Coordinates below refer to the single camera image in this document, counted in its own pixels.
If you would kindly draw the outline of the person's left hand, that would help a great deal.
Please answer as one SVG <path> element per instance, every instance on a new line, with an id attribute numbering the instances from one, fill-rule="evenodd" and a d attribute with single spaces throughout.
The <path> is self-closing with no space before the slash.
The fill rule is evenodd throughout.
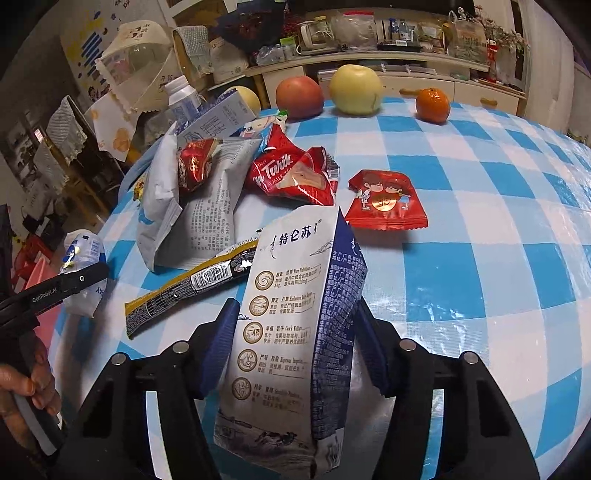
<path id="1" fill-rule="evenodd" d="M 55 388 L 47 349 L 38 337 L 34 338 L 33 356 L 30 377 L 10 365 L 1 364 L 1 420 L 20 446 L 35 452 L 37 448 L 34 435 L 21 415 L 13 395 L 31 398 L 37 409 L 44 410 L 52 416 L 61 410 L 61 398 Z"/>

